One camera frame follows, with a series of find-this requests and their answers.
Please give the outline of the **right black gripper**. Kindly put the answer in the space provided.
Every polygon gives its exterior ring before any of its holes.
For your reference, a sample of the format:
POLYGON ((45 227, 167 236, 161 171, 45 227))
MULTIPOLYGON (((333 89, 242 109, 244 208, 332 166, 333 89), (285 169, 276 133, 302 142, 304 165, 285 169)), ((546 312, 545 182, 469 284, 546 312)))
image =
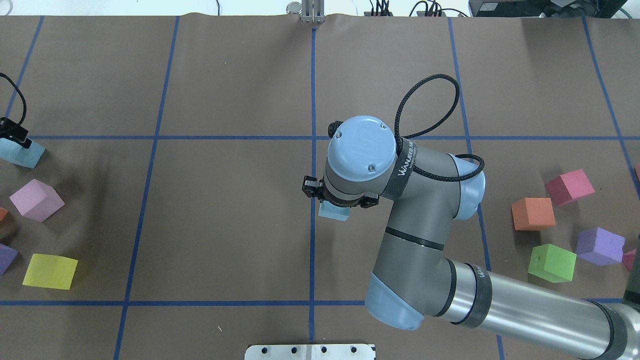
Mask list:
POLYGON ((379 194, 365 191, 350 194, 338 190, 329 180, 305 175, 302 180, 302 192, 310 199, 329 202, 339 208, 372 208, 379 204, 379 194))

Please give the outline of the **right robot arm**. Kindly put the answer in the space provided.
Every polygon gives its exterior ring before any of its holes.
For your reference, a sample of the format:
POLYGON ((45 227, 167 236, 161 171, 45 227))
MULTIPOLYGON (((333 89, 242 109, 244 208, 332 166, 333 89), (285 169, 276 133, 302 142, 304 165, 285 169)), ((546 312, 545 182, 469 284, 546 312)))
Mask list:
POLYGON ((334 121, 322 178, 302 191, 318 214, 345 221, 354 207, 393 202, 370 274, 365 307, 378 321, 418 330, 425 317, 496 333, 581 360, 639 358, 639 301, 581 300, 494 274, 443 254, 455 220, 483 200, 483 167, 470 155, 423 148, 379 118, 334 121))

